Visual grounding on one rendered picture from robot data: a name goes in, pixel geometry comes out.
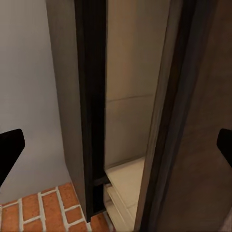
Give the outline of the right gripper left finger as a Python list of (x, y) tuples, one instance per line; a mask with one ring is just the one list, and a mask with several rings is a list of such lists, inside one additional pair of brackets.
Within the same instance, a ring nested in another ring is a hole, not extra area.
[(0, 134), (0, 186), (24, 148), (25, 139), (21, 129)]

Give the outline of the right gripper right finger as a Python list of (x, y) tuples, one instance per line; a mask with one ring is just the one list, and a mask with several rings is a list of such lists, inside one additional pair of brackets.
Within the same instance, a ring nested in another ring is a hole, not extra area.
[(232, 130), (222, 128), (219, 132), (216, 145), (232, 167)]

